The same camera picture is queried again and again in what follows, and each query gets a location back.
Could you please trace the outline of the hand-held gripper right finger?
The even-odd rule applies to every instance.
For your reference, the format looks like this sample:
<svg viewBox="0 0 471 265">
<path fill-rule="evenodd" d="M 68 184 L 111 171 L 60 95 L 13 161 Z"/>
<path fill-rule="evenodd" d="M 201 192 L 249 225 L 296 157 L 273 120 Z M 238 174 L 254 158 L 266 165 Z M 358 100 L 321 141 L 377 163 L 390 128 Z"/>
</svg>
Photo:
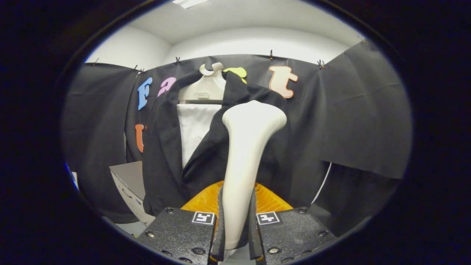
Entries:
<svg viewBox="0 0 471 265">
<path fill-rule="evenodd" d="M 317 254 L 336 240 L 309 207 L 293 208 L 255 184 L 248 210 L 248 249 L 256 264 L 288 263 Z"/>
</svg>

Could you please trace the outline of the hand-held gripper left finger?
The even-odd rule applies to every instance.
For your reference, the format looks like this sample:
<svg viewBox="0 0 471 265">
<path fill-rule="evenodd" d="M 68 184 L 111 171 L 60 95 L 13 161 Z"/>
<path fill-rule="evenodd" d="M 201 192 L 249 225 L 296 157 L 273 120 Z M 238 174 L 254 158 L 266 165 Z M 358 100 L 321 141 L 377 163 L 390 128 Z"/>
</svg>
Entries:
<svg viewBox="0 0 471 265">
<path fill-rule="evenodd" d="M 192 264 L 217 264 L 225 258 L 223 182 L 205 188 L 181 208 L 166 207 L 137 237 L 160 255 Z"/>
</svg>

